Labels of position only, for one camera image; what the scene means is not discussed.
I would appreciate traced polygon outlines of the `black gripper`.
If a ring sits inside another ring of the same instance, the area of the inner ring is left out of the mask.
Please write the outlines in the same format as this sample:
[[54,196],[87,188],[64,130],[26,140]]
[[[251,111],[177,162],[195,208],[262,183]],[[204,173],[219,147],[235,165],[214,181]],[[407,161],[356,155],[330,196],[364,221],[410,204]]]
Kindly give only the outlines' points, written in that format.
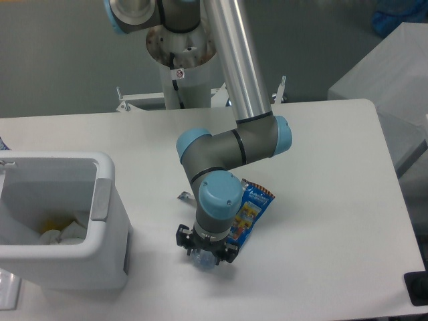
[[238,243],[226,243],[225,240],[212,241],[210,237],[201,237],[196,231],[193,232],[183,224],[178,226],[176,242],[179,247],[187,250],[188,256],[194,249],[213,253],[216,257],[215,265],[219,265],[221,261],[232,263],[239,254]]

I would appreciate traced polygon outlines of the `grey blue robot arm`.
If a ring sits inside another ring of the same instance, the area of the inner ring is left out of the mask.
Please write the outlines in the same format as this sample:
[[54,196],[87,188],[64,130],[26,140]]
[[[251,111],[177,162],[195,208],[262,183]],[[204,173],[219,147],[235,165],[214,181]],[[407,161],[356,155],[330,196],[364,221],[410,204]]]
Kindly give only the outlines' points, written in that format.
[[206,251],[232,262],[238,242],[229,240],[244,189],[231,170],[271,158],[292,145],[285,118],[272,112],[257,62],[243,1],[106,1],[118,33],[147,30],[146,48],[163,76],[167,108],[208,107],[208,64],[218,58],[236,128],[211,134],[190,129],[176,149],[197,204],[192,227],[176,240],[188,252]]

